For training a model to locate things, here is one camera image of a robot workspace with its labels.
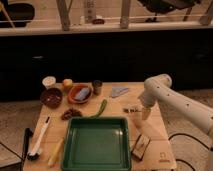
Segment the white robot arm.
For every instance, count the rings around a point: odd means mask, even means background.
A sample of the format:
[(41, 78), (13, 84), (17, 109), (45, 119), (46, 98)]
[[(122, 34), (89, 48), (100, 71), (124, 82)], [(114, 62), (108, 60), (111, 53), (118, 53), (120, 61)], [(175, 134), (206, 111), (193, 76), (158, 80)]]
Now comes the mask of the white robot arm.
[(213, 108), (188, 98), (171, 89), (172, 79), (168, 74), (149, 77), (144, 81), (144, 90), (139, 95), (145, 108), (152, 108), (157, 100), (172, 106), (203, 133), (212, 139), (205, 171), (213, 171)]

